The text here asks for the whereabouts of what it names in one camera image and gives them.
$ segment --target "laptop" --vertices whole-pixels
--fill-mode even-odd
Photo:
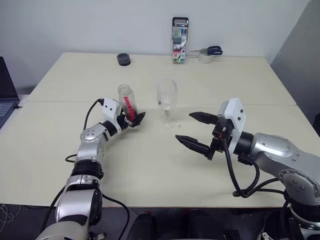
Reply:
[[[14,109],[18,108],[19,97],[11,80],[5,60],[0,56],[0,128]]]

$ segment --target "gray wall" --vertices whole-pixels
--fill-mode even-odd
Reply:
[[[188,49],[272,62],[309,0],[0,0],[0,56],[15,86],[35,86],[63,52],[170,55],[172,17]]]
[[[320,0],[307,4],[271,67],[313,123],[320,113]]]

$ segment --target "laptop keyboard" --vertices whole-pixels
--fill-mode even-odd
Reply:
[[[0,102],[0,117],[4,117],[13,104],[13,102]]]

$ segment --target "marker pen box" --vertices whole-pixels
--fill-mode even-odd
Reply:
[[[189,19],[187,17],[172,18],[172,62],[186,62]]]

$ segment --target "glass stem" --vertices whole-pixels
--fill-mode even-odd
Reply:
[[[164,110],[164,121],[168,123],[170,121],[170,111]]]

